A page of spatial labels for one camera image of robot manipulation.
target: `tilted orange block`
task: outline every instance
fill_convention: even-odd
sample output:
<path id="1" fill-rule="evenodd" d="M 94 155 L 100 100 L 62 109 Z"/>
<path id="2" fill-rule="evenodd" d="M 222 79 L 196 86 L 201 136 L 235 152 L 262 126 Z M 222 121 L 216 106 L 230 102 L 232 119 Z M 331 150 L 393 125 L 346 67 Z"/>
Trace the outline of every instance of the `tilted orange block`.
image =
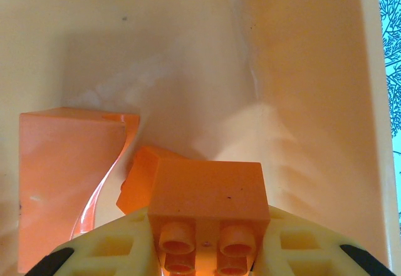
<path id="1" fill-rule="evenodd" d="M 125 123 L 102 111 L 57 108 L 20 116 L 18 270 L 68 241 L 125 140 Z"/>
<path id="2" fill-rule="evenodd" d="M 261 165 L 160 161 L 148 216 L 167 275 L 244 275 L 270 221 Z"/>
<path id="3" fill-rule="evenodd" d="M 185 159 L 183 156 L 155 146 L 143 146 L 138 150 L 117 200 L 117 206 L 124 214 L 128 215 L 149 205 L 159 162 L 174 158 Z"/>

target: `orange block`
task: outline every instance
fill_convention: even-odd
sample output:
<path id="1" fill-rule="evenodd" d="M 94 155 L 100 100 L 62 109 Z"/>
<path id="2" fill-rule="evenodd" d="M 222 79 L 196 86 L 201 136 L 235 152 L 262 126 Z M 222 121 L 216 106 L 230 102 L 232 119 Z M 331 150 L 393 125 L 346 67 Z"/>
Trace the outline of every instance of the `orange block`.
<path id="1" fill-rule="evenodd" d="M 23 113 L 19 122 L 18 270 L 27 272 L 70 239 L 120 154 L 126 127 L 109 113 L 72 108 Z"/>
<path id="2" fill-rule="evenodd" d="M 133 166 L 121 186 L 117 206 L 128 215 L 150 203 L 156 170 L 161 160 L 185 157 L 155 146 L 143 146 L 135 154 Z"/>
<path id="3" fill-rule="evenodd" d="M 261 165 L 160 161 L 148 216 L 170 275 L 244 275 L 270 221 Z"/>

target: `blue patterned background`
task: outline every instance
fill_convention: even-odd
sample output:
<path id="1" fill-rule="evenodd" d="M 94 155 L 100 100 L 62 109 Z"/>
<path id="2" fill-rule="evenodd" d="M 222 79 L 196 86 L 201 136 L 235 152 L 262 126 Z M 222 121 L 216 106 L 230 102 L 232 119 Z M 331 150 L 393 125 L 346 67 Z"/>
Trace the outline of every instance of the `blue patterned background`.
<path id="1" fill-rule="evenodd" d="M 401 208 L 401 0 L 379 0 L 392 127 L 397 203 Z"/>

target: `beige plastic surface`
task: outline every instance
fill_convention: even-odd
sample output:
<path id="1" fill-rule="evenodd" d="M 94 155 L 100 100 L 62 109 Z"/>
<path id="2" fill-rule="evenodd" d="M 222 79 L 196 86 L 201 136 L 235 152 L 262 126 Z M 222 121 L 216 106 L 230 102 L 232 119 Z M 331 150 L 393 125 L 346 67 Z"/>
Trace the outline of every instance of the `beige plastic surface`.
<path id="1" fill-rule="evenodd" d="M 363 248 L 355 241 L 272 206 L 270 214 L 254 276 L 368 276 L 340 248 Z"/>
<path id="2" fill-rule="evenodd" d="M 139 113 L 138 144 L 261 161 L 270 204 L 401 273 L 377 0 L 0 0 L 0 23 L 0 275 L 18 115 L 60 105 Z M 107 222 L 119 187 L 103 190 Z"/>
<path id="3" fill-rule="evenodd" d="M 138 210 L 59 246 L 74 253 L 55 276 L 161 275 L 146 213 Z"/>

